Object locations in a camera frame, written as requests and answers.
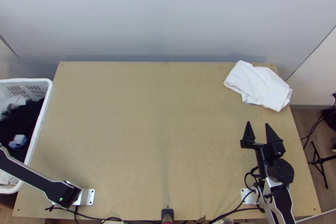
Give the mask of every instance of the white laundry basket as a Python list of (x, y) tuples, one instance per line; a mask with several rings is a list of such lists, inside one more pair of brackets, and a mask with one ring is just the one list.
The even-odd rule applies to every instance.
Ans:
[[(7, 99), (23, 95), (24, 97), (38, 101), (45, 98), (39, 118), (37, 119), (33, 135), (31, 136), (27, 155), (24, 160), (26, 165), (30, 164), (37, 139), (41, 132), (45, 114), (50, 102), (51, 93), (53, 92), (53, 82), (50, 79), (2, 79), (0, 80), (0, 103)], [(23, 182), (19, 182), (15, 186), (0, 186), (0, 193), (11, 194), (17, 192), (23, 186)]]

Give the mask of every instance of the white towel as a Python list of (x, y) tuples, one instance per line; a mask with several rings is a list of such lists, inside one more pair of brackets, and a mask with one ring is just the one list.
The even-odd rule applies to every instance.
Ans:
[(293, 90), (267, 67), (254, 67), (238, 61), (224, 85), (241, 94), (244, 103), (263, 105), (280, 112), (290, 101)]

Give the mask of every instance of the wooden table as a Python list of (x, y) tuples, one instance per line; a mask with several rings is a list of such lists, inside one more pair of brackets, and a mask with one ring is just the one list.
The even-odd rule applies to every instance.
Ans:
[[(265, 143), (265, 123), (284, 140), (295, 170), (295, 216), (320, 213), (290, 108), (280, 113), (243, 104), (223, 81), (235, 63), (62, 62), (31, 167), (53, 179), (96, 190), (79, 212), (126, 220), (213, 219), (241, 201), (255, 153), (241, 149), (247, 121)], [(267, 66), (276, 72), (271, 64)], [(15, 216), (72, 219), (28, 185)], [(243, 211), (235, 219), (265, 218)]]

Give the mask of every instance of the tripod stand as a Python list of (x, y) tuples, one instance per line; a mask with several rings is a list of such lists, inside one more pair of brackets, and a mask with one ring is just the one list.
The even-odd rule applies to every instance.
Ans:
[(324, 172), (324, 168), (323, 168), (323, 163), (326, 162), (326, 161), (329, 161), (329, 160), (336, 159), (336, 155), (332, 155), (332, 156), (327, 157), (327, 158), (321, 158), (320, 155), (318, 154), (318, 150), (316, 149), (313, 141), (312, 141), (312, 146), (314, 148), (314, 157), (313, 157), (312, 161), (308, 162), (308, 164), (312, 164), (313, 166), (315, 166), (316, 169), (322, 174), (323, 179), (324, 179), (325, 187), (327, 189), (329, 189), (327, 178), (326, 178), (326, 173)]

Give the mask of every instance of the electrical wire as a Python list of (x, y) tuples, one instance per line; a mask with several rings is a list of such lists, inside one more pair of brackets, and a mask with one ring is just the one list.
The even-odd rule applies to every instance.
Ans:
[(259, 211), (261, 211), (262, 213), (265, 212), (264, 209), (262, 209), (262, 208), (258, 208), (258, 207), (243, 208), (243, 209), (238, 209), (238, 210), (231, 211), (231, 212), (228, 212), (228, 213), (226, 213), (226, 214), (223, 214), (223, 215), (221, 215), (221, 216), (218, 216), (217, 218), (213, 219), (212, 221), (210, 221), (210, 222), (208, 222), (208, 223), (209, 223), (209, 224), (212, 224), (212, 223), (214, 223), (214, 222), (216, 222), (216, 221), (219, 221), (220, 219), (223, 219), (223, 218), (229, 216), (230, 214), (237, 213), (237, 212), (241, 212), (241, 211), (248, 211), (248, 210), (259, 210)]
[(155, 221), (144, 221), (144, 222), (149, 222), (149, 223), (153, 223), (153, 224), (159, 224), (159, 223), (157, 223), (157, 222), (155, 222)]
[(245, 197), (242, 199), (242, 201), (240, 202), (240, 204), (239, 204), (234, 210), (232, 210), (232, 211), (230, 211), (230, 212), (228, 212), (228, 213), (225, 213), (225, 214), (222, 214), (222, 215), (218, 216), (217, 218), (215, 218), (215, 219), (209, 221), (208, 224), (212, 224), (212, 223), (214, 223), (214, 222), (216, 222), (216, 221), (218, 221), (218, 220), (220, 220), (220, 219), (223, 219), (223, 218), (229, 216), (230, 214), (233, 214), (233, 213), (236, 213), (236, 212), (241, 212), (241, 211), (247, 211), (247, 210), (259, 210), (259, 211), (261, 211), (262, 213), (264, 213), (265, 210), (262, 209), (262, 208), (260, 208), (259, 205), (257, 205), (258, 207), (253, 207), (253, 208), (243, 208), (243, 209), (238, 209), (238, 208), (245, 202), (245, 199), (247, 198), (247, 196), (250, 195), (250, 194), (253, 193), (253, 192), (254, 192), (254, 191), (252, 190), (252, 191), (250, 191), (249, 193), (247, 193), (247, 194), (245, 195)]
[(277, 195), (283, 188), (285, 187), (284, 184), (280, 185), (278, 188), (276, 188), (273, 192), (271, 192), (270, 194), (264, 195), (264, 198), (268, 199), (272, 196)]
[(96, 221), (102, 221), (102, 224), (105, 222), (105, 221), (123, 221), (122, 219), (120, 218), (117, 218), (117, 217), (108, 217), (106, 219), (102, 219), (102, 218), (95, 218), (95, 217), (90, 217), (90, 216), (87, 216), (87, 215), (84, 215), (84, 214), (81, 214), (81, 213), (78, 213), (75, 211), (72, 211), (70, 209), (65, 209), (65, 208), (61, 208), (61, 207), (55, 207), (54, 205), (52, 205), (51, 207), (48, 207), (46, 208), (45, 210), (49, 210), (50, 212), (53, 210), (53, 209), (60, 209), (60, 210), (64, 210), (64, 211), (67, 211), (69, 213), (73, 213), (75, 215), (78, 215), (78, 216), (82, 216), (84, 218), (87, 218), (87, 219), (91, 219), (91, 220), (96, 220)]
[[(334, 108), (335, 108), (335, 105), (336, 105), (336, 94), (333, 94), (333, 97), (335, 98), (335, 102), (334, 102), (334, 104), (333, 104), (333, 106), (332, 106), (331, 109), (334, 109)], [(311, 128), (309, 134), (308, 134), (307, 136), (301, 138), (301, 140), (307, 138), (306, 142), (304, 143), (303, 149), (306, 148), (307, 143), (309, 142), (309, 138), (310, 138), (310, 136), (314, 133), (314, 131), (315, 131), (315, 129), (317, 128), (317, 126), (318, 126), (323, 120), (324, 120), (324, 119), (322, 118), (322, 115), (321, 115), (321, 116), (318, 118), (318, 120), (315, 122), (315, 124), (312, 126), (312, 128)]]
[(251, 176), (255, 179), (255, 182), (258, 183), (258, 181), (257, 181), (257, 175), (254, 175), (254, 172), (255, 172), (257, 169), (258, 169), (258, 166), (252, 168), (251, 171), (248, 172), (248, 173), (246, 173), (246, 174), (245, 174), (245, 177), (244, 177), (244, 184), (245, 184), (245, 186), (246, 186), (250, 191), (254, 191), (254, 192), (255, 192), (255, 190), (252, 189), (252, 188), (250, 188), (250, 187), (247, 185), (246, 178), (247, 178), (248, 175), (251, 175)]
[(73, 214), (73, 215), (74, 215), (74, 218), (75, 218), (75, 222), (76, 222), (76, 224), (79, 224), (79, 222), (78, 222), (78, 220), (77, 220), (77, 212), (78, 212), (78, 208), (79, 208), (79, 206), (76, 206), (76, 207), (75, 207), (75, 213)]

